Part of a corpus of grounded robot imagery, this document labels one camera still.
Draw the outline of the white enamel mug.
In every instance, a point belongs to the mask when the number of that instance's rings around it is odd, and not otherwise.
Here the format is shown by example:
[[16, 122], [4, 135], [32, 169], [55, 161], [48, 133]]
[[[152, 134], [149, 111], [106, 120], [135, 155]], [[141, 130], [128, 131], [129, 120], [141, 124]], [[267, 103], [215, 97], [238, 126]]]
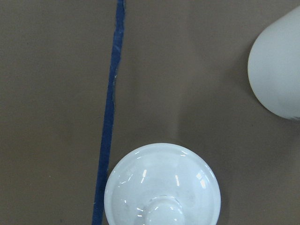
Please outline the white enamel mug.
[[258, 101], [273, 114], [300, 119], [300, 8], [296, 7], [255, 40], [247, 63]]

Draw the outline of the white mug lid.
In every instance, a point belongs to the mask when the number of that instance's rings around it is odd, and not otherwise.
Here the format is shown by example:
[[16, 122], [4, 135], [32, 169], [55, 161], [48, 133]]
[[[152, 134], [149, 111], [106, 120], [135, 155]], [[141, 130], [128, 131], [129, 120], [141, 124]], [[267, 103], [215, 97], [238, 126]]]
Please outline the white mug lid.
[[114, 167], [104, 204], [111, 225], [215, 225], [221, 194], [201, 157], [179, 145], [153, 143]]

